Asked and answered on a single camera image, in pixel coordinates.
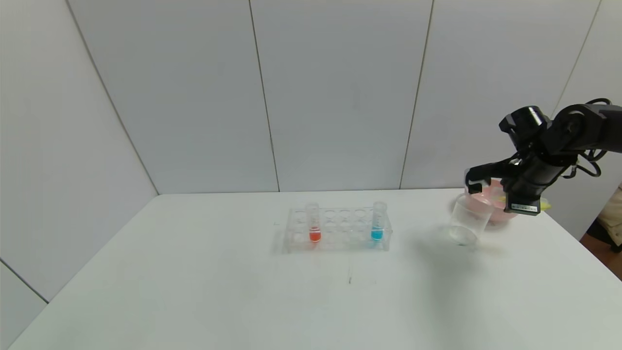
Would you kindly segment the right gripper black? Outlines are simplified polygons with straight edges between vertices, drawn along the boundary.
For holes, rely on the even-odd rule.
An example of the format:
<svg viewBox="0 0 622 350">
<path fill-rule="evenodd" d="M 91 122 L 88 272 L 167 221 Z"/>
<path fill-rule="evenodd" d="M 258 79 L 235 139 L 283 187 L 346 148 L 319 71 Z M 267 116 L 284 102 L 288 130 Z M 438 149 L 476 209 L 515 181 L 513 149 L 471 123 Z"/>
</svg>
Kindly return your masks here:
<svg viewBox="0 0 622 350">
<path fill-rule="evenodd" d="M 530 154 L 508 167 L 501 182 L 506 195 L 504 212 L 536 216 L 541 212 L 542 193 L 567 169 L 567 157 Z"/>
</svg>

